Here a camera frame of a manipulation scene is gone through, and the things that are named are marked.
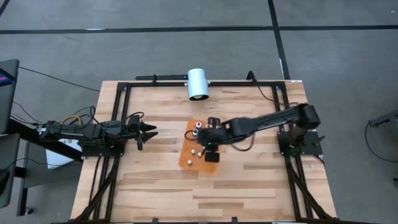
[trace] yellow cable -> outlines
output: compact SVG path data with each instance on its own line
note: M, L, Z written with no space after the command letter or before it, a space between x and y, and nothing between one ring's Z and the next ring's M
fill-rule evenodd
M77 120L79 120L79 125L81 125L81 119L80 119L80 117L79 116L77 116L77 115L70 115L70 116L67 116L65 119L63 119L62 121L61 121L61 124L63 124L67 119L69 119L69 118L77 118Z

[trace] gray floor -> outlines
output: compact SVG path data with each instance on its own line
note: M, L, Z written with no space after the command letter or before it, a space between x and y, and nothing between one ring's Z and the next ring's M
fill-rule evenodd
M278 0L281 26L398 24L393 0ZM0 29L86 29L180 26L269 26L267 1L11 0ZM283 31L292 79L303 80L326 135L322 142L337 214L344 220L396 223L398 165L374 157L364 141L367 120L398 108L398 30ZM102 80L202 67L208 78L281 79L272 31L142 34L0 35L0 60L99 89ZM20 70L15 100L34 117L62 119L95 105L98 94ZM14 107L13 112L23 115ZM369 130L381 156L398 160L388 126ZM0 210L6 223L66 221L78 177L30 189L35 213L15 218L15 200Z

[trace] wood plank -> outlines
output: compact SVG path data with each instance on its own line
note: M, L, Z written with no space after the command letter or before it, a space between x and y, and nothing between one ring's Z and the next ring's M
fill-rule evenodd
M111 119L117 84L103 82L96 110L99 121ZM303 83L285 84L290 102L307 101ZM272 98L269 87L261 89ZM192 102L187 100L185 87L132 89L127 113L145 112L142 120L157 126L159 134L144 144L143 151L137 150L134 140L127 142L118 170L112 222L151 222L153 217L161 222L230 222L231 217L242 222L294 220L285 161L276 138L278 128L257 132L248 152L221 146L221 162L214 174L179 167L183 134L190 119L216 116L224 121L275 111L273 102L265 100L256 87L221 86L209 91L209 99ZM118 119L124 92L121 99ZM249 143L247 139L237 146L244 148ZM96 160L90 157L84 161L71 218L87 206ZM323 164L313 156L302 156L302 160L309 191L326 212L335 216ZM104 217L107 197L108 194L103 197L100 218ZM299 203L304 211L300 196Z

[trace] black floor strip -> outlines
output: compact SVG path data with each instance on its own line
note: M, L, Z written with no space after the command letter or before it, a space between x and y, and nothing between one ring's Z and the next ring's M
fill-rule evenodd
M375 26L281 26L279 30L382 30L398 29L398 25Z
M286 80L290 80L289 69L287 68L287 61L285 56L284 45L282 43L282 37L279 32L278 20L276 17L275 6L273 0L268 0L269 11L271 13L272 26L274 28L274 35L276 40L276 47L278 49L278 55L280 60L280 65L282 66L282 75Z
M0 34L107 34L140 32L259 31L272 29L273 27L271 26L153 27L119 29L0 30Z
M9 2L10 2L10 0L5 0L5 1L2 3L2 5L1 5L1 7L0 7L0 17L1 17L1 15L3 14L4 10L6 10L6 7L7 7L7 5L8 5Z

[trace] wooden tabletop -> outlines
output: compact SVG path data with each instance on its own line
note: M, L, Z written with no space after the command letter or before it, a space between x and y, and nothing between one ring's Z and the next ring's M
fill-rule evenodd
M96 111L99 121L111 119L117 84L102 84ZM290 102L307 102L303 83L286 81L286 86ZM265 86L262 91L272 98L271 88ZM264 99L257 87L209 87L209 94L205 101L189 101L185 87L132 88L127 114L145 112L143 120L157 126L159 134L144 144L143 151L137 150L134 140L127 142L119 166L112 222L149 222L152 218L160 222L230 222L231 217L257 222L295 220L277 128L257 132L248 152L220 147L222 154L215 174L178 166L188 120L214 116L223 121L275 112L274 103ZM118 119L123 99L122 93ZM248 144L249 140L237 146ZM335 216L324 166L313 156L302 156L302 160L309 191L327 213ZM88 205L96 161L97 157L84 161L71 218ZM107 197L105 192L100 218L104 217ZM299 190L298 197L305 217Z

